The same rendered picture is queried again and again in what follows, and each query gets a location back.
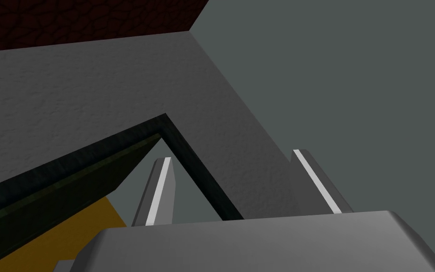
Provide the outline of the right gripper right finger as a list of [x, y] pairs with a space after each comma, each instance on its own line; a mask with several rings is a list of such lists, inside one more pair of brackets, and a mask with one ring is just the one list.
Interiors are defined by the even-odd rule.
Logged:
[[300, 215], [353, 212], [349, 203], [309, 151], [292, 151], [289, 180]]

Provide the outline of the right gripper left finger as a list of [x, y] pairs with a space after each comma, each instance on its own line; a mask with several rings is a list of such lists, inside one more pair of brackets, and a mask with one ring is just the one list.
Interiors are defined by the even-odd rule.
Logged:
[[153, 164], [132, 226], [172, 224], [175, 191], [172, 158], [158, 158]]

